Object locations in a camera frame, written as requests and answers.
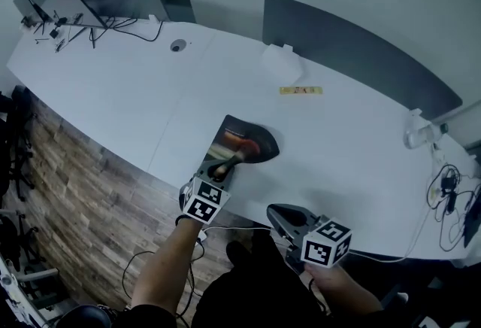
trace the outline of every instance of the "gray partition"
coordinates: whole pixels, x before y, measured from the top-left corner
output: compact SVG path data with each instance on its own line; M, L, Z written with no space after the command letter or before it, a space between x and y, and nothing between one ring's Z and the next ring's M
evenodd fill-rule
M461 98L414 58L379 36L294 0L265 0L262 40L347 75L433 120Z
M149 19L153 14L159 20L169 20L161 0L83 0L101 17Z

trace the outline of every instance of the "black pants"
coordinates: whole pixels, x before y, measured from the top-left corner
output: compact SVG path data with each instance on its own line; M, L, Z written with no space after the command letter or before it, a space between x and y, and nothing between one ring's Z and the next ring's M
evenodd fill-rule
M258 232L246 262L204 292L192 321L202 326L323 326L314 296L284 263L272 237Z

